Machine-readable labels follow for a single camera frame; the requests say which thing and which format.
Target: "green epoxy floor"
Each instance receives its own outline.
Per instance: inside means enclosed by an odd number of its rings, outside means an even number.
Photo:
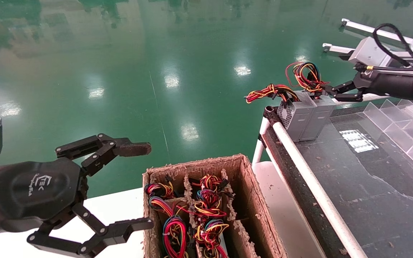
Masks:
[[[141,187],[149,167],[251,157],[263,107],[278,101],[247,105],[249,91],[287,83],[294,60],[334,84],[353,77],[321,48],[356,47],[341,18],[413,37],[411,0],[0,0],[0,164],[50,161],[100,132],[151,142],[96,174],[93,197]]]

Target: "wire bundle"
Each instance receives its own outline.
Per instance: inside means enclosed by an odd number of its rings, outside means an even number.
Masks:
[[[229,225],[225,224],[222,219],[213,219],[208,222],[205,227],[202,225],[197,227],[194,238],[198,243],[205,245],[205,249],[203,251],[203,255],[205,255],[205,257],[227,258],[227,255],[221,246],[219,236],[228,227]]]
[[[159,196],[149,198],[149,206],[169,216],[162,229],[163,246],[168,254],[165,258],[189,258],[186,252],[187,227],[178,215],[183,207],[174,204],[172,208]],[[176,213],[174,212],[174,207],[179,208]]]
[[[288,75],[288,70],[292,66],[293,74],[298,85],[293,85]],[[304,70],[308,70],[307,76],[304,75]],[[323,91],[322,85],[329,83],[321,80],[321,75],[317,66],[311,62],[294,62],[286,67],[285,74],[291,87],[300,86],[308,92],[321,92]]]
[[[197,191],[197,202],[194,204],[195,215],[199,222],[194,239],[205,246],[203,255],[206,258],[227,258],[219,236],[229,225],[220,219],[227,214],[220,209],[221,196],[219,193],[223,192],[228,181],[207,174],[200,179],[200,183],[192,184],[201,187],[201,190]]]
[[[194,186],[200,186],[202,189],[210,189],[213,191],[218,190],[218,186],[223,182],[223,180],[219,179],[215,175],[205,175],[200,179],[200,183],[192,183]]]
[[[194,204],[200,221],[213,218],[224,217],[227,214],[219,209],[221,196],[210,189],[203,189],[197,192],[198,201]]]
[[[168,181],[168,185],[163,183],[148,183],[144,186],[144,192],[149,196],[159,196],[162,199],[174,198],[173,185]]]
[[[273,85],[272,83],[262,90],[251,91],[245,99],[246,103],[250,104],[260,98],[271,97],[274,99],[275,96],[279,96],[284,102],[288,102],[290,100],[289,96],[291,96],[294,101],[299,101],[299,98],[290,87],[283,84]]]

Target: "white pipe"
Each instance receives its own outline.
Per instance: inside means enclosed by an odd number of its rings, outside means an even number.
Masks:
[[[315,174],[313,174],[307,162],[305,162],[303,156],[300,154],[294,142],[291,140],[291,137],[283,128],[283,125],[280,122],[278,122],[273,125],[273,128],[275,133],[277,134],[278,139],[285,146],[295,166],[299,170],[300,175],[307,183],[307,186],[308,188],[310,188],[310,191],[312,191],[313,195],[315,196],[315,199],[320,205],[320,208],[323,210],[324,215],[331,223],[334,231],[337,233],[339,239],[341,240],[350,257],[367,258],[358,241],[353,236],[350,229],[345,224],[341,215],[335,208],[328,194],[324,191],[320,182],[318,182]]]
[[[259,134],[264,135],[267,132],[267,128],[270,126],[269,120],[265,117],[262,118],[261,129],[259,129]]]
[[[253,162],[251,168],[254,171],[254,167],[261,161],[262,151],[264,150],[264,144],[258,139],[256,143],[256,149],[254,150]]]

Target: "cardboard compartment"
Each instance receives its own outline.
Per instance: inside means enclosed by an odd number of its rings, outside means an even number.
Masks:
[[[176,206],[179,207],[183,207],[185,206],[184,209],[188,209],[188,204],[186,201],[186,198],[181,197],[181,198],[175,198],[175,199],[170,199],[170,200],[165,200],[165,202],[170,206],[170,207],[175,207],[175,212],[178,211],[178,209],[176,208]],[[168,215],[164,214],[162,212],[158,212],[157,215],[159,215],[159,220],[161,225],[163,225],[167,219],[168,219]],[[181,219],[186,223],[186,226],[189,227],[189,214],[187,214],[186,212],[180,211],[178,213],[179,217],[181,217]]]
[[[231,157],[211,158],[201,161],[167,165],[162,168],[150,168],[143,174],[143,184],[164,182],[165,175],[173,178],[175,188],[184,190],[183,200],[193,212],[193,188],[189,178],[199,180],[206,174],[226,178],[230,186],[225,191],[233,193],[234,199],[223,196],[223,211],[228,216],[223,220],[229,224],[224,231],[224,240],[229,258],[286,258],[287,253],[275,229],[275,225],[265,203],[259,184],[251,170],[248,158],[242,154]],[[154,219],[154,229],[144,232],[144,254],[146,258],[161,257],[162,225],[155,211],[148,205],[144,196],[144,216]],[[195,216],[189,216],[192,227],[197,226]],[[197,244],[199,258],[203,258],[202,248]]]

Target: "ventilation grille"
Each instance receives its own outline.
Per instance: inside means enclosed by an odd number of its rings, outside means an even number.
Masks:
[[[283,124],[283,127],[285,129],[288,129],[288,126],[290,125],[291,119],[292,119],[292,104],[287,105],[286,108],[283,106],[283,102],[280,103],[280,106],[277,109],[277,114],[278,117],[281,120],[281,123]]]

